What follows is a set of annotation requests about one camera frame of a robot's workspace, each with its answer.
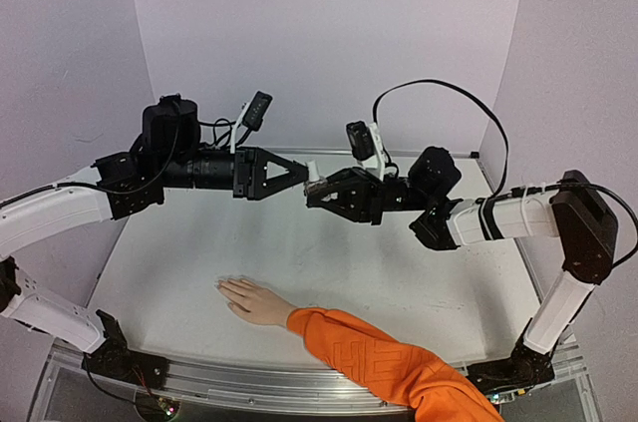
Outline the white nail polish cap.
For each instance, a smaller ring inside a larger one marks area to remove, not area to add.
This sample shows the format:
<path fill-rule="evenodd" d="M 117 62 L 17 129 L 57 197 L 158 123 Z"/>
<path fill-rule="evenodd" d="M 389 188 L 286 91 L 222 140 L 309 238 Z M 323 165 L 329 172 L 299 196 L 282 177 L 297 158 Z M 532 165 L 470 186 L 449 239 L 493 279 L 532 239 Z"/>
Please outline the white nail polish cap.
<path fill-rule="evenodd" d="M 321 180 L 321 175 L 320 175 L 318 164 L 314 160 L 312 160 L 312 161 L 308 161 L 306 166 L 308 170 L 308 182 L 309 183 L 319 182 Z"/>

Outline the nail polish bottle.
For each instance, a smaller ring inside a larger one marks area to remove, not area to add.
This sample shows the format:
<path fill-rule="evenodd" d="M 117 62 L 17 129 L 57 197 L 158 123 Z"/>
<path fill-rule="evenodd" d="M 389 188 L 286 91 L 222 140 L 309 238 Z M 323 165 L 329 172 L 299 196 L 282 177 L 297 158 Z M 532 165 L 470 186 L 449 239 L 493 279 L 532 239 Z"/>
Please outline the nail polish bottle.
<path fill-rule="evenodd" d="M 323 192 L 328 185 L 326 178 L 320 178 L 316 181 L 308 181 L 304 184 L 304 195 L 306 198 L 310 198 L 313 195 L 319 195 Z"/>

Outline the orange sleeve forearm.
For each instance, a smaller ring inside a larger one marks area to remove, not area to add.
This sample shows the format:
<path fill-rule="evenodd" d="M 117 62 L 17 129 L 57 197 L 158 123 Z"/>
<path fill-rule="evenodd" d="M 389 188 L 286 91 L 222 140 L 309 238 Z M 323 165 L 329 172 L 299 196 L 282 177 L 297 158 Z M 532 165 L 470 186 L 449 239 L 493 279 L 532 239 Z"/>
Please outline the orange sleeve forearm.
<path fill-rule="evenodd" d="M 417 421 L 500 421 L 487 398 L 435 353 L 402 343 L 347 312 L 302 308 L 287 328 L 306 349 L 373 395 L 410 407 Z"/>

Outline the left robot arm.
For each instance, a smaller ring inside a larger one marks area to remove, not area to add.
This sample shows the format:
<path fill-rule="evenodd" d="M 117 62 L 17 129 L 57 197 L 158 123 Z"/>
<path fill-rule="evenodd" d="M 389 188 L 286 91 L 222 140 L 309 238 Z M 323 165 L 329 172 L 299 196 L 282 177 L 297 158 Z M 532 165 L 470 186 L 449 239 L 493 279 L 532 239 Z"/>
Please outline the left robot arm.
<path fill-rule="evenodd" d="M 164 96 L 143 111 L 131 148 L 95 160 L 57 182 L 1 204 L 1 315 L 64 340 L 116 379 L 131 375 L 133 354 L 118 321 L 77 305 L 21 270 L 15 252 L 77 227 L 119 220 L 164 202 L 167 189 L 229 191 L 262 201 L 307 182 L 305 165 L 267 150 L 201 139 L 196 102 Z"/>

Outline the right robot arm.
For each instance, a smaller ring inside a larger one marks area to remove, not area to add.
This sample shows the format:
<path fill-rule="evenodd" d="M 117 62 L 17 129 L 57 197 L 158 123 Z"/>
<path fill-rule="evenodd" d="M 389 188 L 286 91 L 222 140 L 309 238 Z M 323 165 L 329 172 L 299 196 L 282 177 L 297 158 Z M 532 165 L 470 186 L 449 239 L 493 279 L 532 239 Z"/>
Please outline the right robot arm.
<path fill-rule="evenodd" d="M 555 184 L 526 185 L 503 195 L 453 199 L 462 173 L 450 153 L 426 148 L 408 173 L 389 173 L 380 158 L 329 176 L 308 165 L 306 203 L 357 223 L 378 225 L 388 212 L 415 211 L 410 230 L 434 251 L 479 243 L 554 239 L 562 250 L 558 276 L 524 327 L 509 360 L 547 358 L 594 289 L 616 267 L 618 218 L 610 194 L 580 171 L 566 172 Z"/>

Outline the mannequin hand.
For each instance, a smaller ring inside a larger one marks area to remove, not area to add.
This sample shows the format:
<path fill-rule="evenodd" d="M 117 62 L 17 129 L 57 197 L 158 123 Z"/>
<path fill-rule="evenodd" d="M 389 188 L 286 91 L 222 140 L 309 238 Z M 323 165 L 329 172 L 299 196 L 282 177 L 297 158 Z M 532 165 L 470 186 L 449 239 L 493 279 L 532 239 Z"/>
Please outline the mannequin hand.
<path fill-rule="evenodd" d="M 216 287 L 228 308 L 253 325 L 285 328 L 288 317 L 297 309 L 272 290 L 247 279 L 221 279 Z"/>

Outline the aluminium table rail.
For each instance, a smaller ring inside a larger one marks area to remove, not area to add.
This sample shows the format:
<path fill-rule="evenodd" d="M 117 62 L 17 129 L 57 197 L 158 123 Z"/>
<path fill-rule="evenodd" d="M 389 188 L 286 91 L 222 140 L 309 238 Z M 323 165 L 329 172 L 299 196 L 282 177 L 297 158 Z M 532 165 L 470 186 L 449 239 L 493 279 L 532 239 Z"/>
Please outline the aluminium table rail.
<path fill-rule="evenodd" d="M 273 146 L 261 146 L 261 149 L 274 154 L 290 154 L 290 155 L 337 155 L 337 156 L 351 156 L 351 151 L 346 149 L 326 149 L 326 148 L 288 148 L 288 147 L 273 147 Z M 391 157 L 394 158 L 411 158 L 417 157 L 421 151 L 390 151 Z M 474 159 L 480 158 L 478 151 L 470 153 L 452 153 L 452 157 L 455 159 Z"/>

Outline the front aluminium frame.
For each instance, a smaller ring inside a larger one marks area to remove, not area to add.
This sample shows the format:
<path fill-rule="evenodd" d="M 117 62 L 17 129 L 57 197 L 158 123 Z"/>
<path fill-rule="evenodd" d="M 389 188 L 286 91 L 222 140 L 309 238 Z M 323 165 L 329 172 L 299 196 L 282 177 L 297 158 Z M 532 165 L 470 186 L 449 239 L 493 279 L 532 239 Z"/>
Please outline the front aluminium frame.
<path fill-rule="evenodd" d="M 553 381 L 492 395 L 507 421 L 598 421 L 583 357 L 575 343 L 554 357 Z M 146 391 L 88 375 L 80 352 L 57 342 L 33 397 L 31 421 L 410 421 L 391 405 L 328 369 L 252 368 L 174 359 L 164 389 Z"/>

